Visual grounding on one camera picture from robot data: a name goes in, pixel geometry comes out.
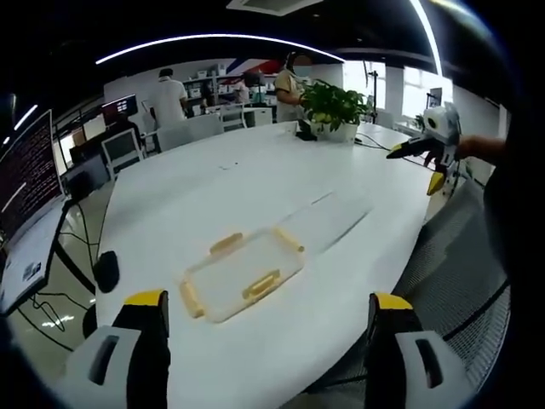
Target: black stand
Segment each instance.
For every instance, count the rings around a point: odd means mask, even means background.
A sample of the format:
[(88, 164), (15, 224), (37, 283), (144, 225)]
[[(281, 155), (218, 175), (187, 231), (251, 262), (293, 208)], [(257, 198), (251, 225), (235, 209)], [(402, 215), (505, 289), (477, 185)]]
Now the black stand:
[(376, 78), (378, 77), (378, 73), (376, 71), (373, 71), (370, 73), (373, 77), (373, 113), (371, 114), (373, 118), (373, 124), (376, 122)]

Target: ceiling light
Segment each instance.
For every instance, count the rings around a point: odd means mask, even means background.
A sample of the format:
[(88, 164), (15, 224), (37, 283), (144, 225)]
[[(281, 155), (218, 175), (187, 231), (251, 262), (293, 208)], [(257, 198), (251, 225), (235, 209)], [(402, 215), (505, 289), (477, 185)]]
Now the ceiling light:
[(144, 49), (145, 47), (150, 47), (152, 45), (158, 45), (163, 43), (173, 43), (174, 41), (181, 41), (181, 40), (194, 40), (198, 38), (245, 38), (249, 40), (263, 40), (263, 41), (271, 41), (273, 43), (281, 43), (286, 45), (291, 45), (293, 47), (298, 47), (300, 49), (308, 49), (309, 51), (313, 51), (314, 53), (318, 53), (321, 55), (326, 55), (330, 58), (334, 58), (335, 60), (338, 60), (340, 62), (345, 62), (341, 57), (337, 57), (336, 55), (326, 53), (325, 51), (315, 49), (313, 47), (309, 47), (304, 44), (298, 44), (293, 43), (292, 41), (286, 41), (286, 40), (280, 40), (278, 38), (270, 38), (270, 37), (261, 37), (261, 36), (250, 36), (248, 34), (195, 34), (191, 36), (181, 36), (181, 37), (172, 37), (172, 38), (164, 38), (162, 40), (155, 40), (151, 41), (149, 43), (143, 43), (140, 45), (135, 45), (134, 47), (131, 47), (129, 49), (123, 49), (121, 51), (118, 51), (117, 53), (114, 53), (112, 55), (108, 55), (107, 57), (101, 58), (100, 60), (96, 61), (96, 65), (102, 64), (103, 62), (106, 62), (108, 60), (111, 60), (113, 58), (119, 57), (120, 55), (130, 53), (132, 51), (136, 51), (137, 49)]
[(437, 71), (437, 75), (440, 77), (443, 77), (443, 69), (441, 68), (441, 59), (439, 58), (439, 49), (437, 48), (437, 43), (435, 42), (435, 36), (433, 35), (432, 26), (429, 24), (429, 20), (427, 19), (426, 12), (424, 11), (424, 8), (420, 4), (420, 0), (409, 0), (412, 7), (415, 9), (416, 14), (418, 14), (418, 18), (420, 19), (420, 22), (422, 23), (422, 26), (424, 27), (424, 31), (426, 32), (427, 41), (429, 42), (429, 46), (432, 49), (433, 54), (433, 60), (435, 61), (435, 70)]
[(28, 117), (30, 117), (31, 114), (32, 114), (34, 111), (36, 111), (36, 108), (37, 108), (37, 105), (35, 105), (35, 106), (32, 107), (31, 109), (29, 109), (28, 112), (27, 112), (25, 115), (23, 115), (23, 118), (21, 118), (21, 119), (19, 120), (19, 122), (17, 123), (17, 125), (14, 127), (14, 130), (17, 130), (17, 129), (23, 124), (23, 122), (25, 122), (25, 120), (26, 120)]

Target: floor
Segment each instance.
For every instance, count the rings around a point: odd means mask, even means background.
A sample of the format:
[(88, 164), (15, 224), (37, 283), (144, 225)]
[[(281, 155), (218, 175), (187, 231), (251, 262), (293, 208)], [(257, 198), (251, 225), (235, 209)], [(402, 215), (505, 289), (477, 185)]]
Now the floor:
[[(89, 242), (93, 244), (91, 246), (93, 260), (96, 258), (98, 248), (96, 244), (100, 239), (100, 230), (112, 190), (113, 183), (109, 183), (81, 202), (89, 230)], [(441, 193), (432, 196), (426, 218), (432, 217), (444, 205), (445, 201), (446, 198)], [(77, 207), (72, 208), (69, 212), (61, 232), (63, 247), (83, 272), (93, 280), (87, 245), (70, 234), (66, 234), (74, 233), (80, 238), (85, 237), (82, 214)], [(40, 331), (48, 334), (58, 343), (66, 345), (69, 349), (76, 349), (83, 342), (83, 316), (86, 308), (95, 302), (94, 296), (73, 278), (56, 256), (51, 264), (49, 283), (40, 293), (57, 295), (38, 294), (35, 297), (35, 302), (27, 301), (20, 307), (20, 310)], [(42, 302), (44, 302), (43, 309), (45, 311), (38, 307)], [(45, 383), (54, 385), (64, 373), (65, 363), (70, 352), (48, 340), (18, 311), (9, 316), (9, 324), (18, 344), (26, 353), (36, 372)], [(316, 408), (327, 406), (318, 405), (312, 397), (300, 396), (286, 407)]]

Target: person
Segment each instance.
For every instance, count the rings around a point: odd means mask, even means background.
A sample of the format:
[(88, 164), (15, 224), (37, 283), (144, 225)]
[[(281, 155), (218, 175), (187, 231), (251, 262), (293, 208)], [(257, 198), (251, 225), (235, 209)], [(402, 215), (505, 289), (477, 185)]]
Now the person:
[(159, 81), (150, 95), (150, 114), (158, 123), (158, 127), (170, 127), (186, 118), (186, 87), (180, 81), (172, 79), (172, 68), (164, 68), (159, 72)]
[(306, 55), (290, 53), (284, 69), (274, 81), (277, 96), (277, 121), (287, 122), (303, 119), (301, 107), (302, 79), (308, 77), (311, 60)]
[(214, 93), (211, 91), (208, 82), (203, 81), (201, 84), (201, 113), (206, 113), (206, 108), (212, 107), (214, 105)]
[(240, 79), (233, 85), (233, 92), (235, 93), (235, 102), (238, 104), (249, 104), (250, 103), (250, 89), (246, 86), (246, 75), (244, 74)]

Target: wall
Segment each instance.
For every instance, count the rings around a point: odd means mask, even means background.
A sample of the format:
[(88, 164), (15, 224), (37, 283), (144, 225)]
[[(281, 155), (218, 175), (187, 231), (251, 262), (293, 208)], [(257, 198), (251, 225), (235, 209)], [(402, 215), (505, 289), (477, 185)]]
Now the wall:
[[(386, 111), (396, 121), (405, 119), (403, 109), (404, 70), (393, 66), (386, 67)], [(484, 98), (457, 86), (453, 87), (453, 102), (460, 114), (460, 124), (464, 135), (485, 135), (505, 138), (510, 119), (504, 107), (497, 107)], [(487, 182), (492, 167), (486, 162), (471, 158), (468, 161), (473, 176)]]
[[(230, 66), (235, 61), (234, 58), (224, 58), (215, 60), (200, 60), (183, 62), (181, 64), (173, 64), (168, 66), (174, 71), (173, 79), (178, 81), (187, 81), (190, 77), (195, 76), (197, 71), (208, 70), (215, 64), (225, 64)], [(258, 66), (266, 60), (246, 60), (239, 66), (236, 66), (232, 72), (240, 73), (253, 66)], [(138, 113), (130, 117), (130, 120), (135, 122), (141, 130), (145, 130), (143, 116), (145, 109), (142, 102), (149, 98), (152, 91), (152, 86), (158, 81), (158, 74), (161, 71), (159, 67), (154, 70), (140, 72), (131, 77), (123, 77), (116, 79), (104, 85), (104, 101), (105, 103), (115, 101), (118, 98), (123, 98), (127, 95), (136, 95), (136, 103), (138, 104)]]
[(106, 130), (106, 124), (102, 114), (83, 124), (83, 129), (85, 130), (85, 137), (87, 139), (94, 138), (104, 132)]
[(402, 119), (403, 111), (403, 68), (386, 66), (386, 111), (394, 121)]
[[(499, 137), (500, 109), (464, 88), (454, 87), (454, 104), (460, 113), (463, 135)], [(485, 161), (468, 160), (473, 177), (486, 183), (491, 176), (492, 166)]]
[(319, 64), (313, 66), (311, 79), (321, 79), (326, 83), (342, 88), (342, 64)]

